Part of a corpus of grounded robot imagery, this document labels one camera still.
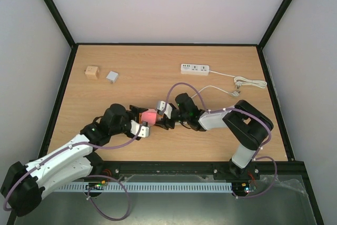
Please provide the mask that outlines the wooden cube plug adapter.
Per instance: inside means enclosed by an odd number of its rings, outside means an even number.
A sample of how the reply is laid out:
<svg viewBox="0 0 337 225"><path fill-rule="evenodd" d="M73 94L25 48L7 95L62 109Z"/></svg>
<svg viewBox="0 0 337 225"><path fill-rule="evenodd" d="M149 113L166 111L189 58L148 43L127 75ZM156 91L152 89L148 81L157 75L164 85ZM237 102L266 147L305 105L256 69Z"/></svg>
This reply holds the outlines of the wooden cube plug adapter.
<svg viewBox="0 0 337 225"><path fill-rule="evenodd" d="M100 76L100 68L98 66L89 65L85 70L85 76L89 80L98 80Z"/></svg>

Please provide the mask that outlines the white power strip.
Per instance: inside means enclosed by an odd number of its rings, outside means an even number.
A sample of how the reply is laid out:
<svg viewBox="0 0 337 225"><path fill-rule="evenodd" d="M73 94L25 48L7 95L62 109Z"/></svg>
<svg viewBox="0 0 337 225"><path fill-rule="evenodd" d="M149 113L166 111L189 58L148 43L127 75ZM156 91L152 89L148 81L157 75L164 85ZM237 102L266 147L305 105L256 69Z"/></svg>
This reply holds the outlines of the white power strip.
<svg viewBox="0 0 337 225"><path fill-rule="evenodd" d="M209 72L210 72L210 67L208 65L187 64L187 63L181 64L181 74L207 76Z"/></svg>

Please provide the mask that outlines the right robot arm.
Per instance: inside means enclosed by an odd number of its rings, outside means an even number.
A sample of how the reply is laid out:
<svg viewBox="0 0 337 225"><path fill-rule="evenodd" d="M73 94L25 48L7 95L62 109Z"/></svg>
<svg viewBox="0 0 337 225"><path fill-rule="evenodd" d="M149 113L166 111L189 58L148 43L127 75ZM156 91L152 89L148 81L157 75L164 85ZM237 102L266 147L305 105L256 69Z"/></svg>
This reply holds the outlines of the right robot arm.
<svg viewBox="0 0 337 225"><path fill-rule="evenodd" d="M158 119L156 126L169 130L176 124L184 125L194 131L205 132L211 129L228 128L240 145L233 154L229 171L239 179L248 172L248 165L257 155L265 140L271 139L274 128L272 121L245 100L233 107L215 111L198 109L187 93L175 98L177 106L159 101L156 106Z"/></svg>

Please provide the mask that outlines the white usb charger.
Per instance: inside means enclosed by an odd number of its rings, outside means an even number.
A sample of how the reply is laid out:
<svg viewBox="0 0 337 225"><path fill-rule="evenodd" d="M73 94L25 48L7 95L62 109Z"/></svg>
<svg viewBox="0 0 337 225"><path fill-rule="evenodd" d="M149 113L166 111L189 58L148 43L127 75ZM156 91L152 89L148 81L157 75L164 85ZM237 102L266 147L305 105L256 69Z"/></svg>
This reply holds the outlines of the white usb charger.
<svg viewBox="0 0 337 225"><path fill-rule="evenodd" d="M119 74L114 72L114 71L109 71L109 73L106 76L106 79L110 82L110 83L115 83L117 81L119 77Z"/></svg>

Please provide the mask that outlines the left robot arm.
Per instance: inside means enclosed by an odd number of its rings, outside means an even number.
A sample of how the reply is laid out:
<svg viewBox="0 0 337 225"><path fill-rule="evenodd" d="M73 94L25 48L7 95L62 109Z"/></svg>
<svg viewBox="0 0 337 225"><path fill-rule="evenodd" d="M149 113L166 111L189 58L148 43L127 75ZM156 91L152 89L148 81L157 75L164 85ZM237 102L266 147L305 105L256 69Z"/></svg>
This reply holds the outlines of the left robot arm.
<svg viewBox="0 0 337 225"><path fill-rule="evenodd" d="M95 151L107 149L111 137L119 134L130 140L112 149L149 136L150 129L124 106L112 104L102 116L94 118L79 134L50 154L27 164L19 161L12 164L1 186L4 211L25 216L57 188L92 175L103 162Z"/></svg>

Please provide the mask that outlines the pink plug adapter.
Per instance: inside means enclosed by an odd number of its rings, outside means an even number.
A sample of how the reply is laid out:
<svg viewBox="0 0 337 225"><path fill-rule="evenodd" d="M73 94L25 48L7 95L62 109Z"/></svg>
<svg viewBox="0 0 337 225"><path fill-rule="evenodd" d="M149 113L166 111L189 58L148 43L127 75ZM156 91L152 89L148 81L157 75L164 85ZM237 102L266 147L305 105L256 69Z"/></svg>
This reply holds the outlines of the pink plug adapter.
<svg viewBox="0 0 337 225"><path fill-rule="evenodd" d="M155 125L158 121L158 113L155 109L148 109L142 112L141 121L146 122L148 125Z"/></svg>

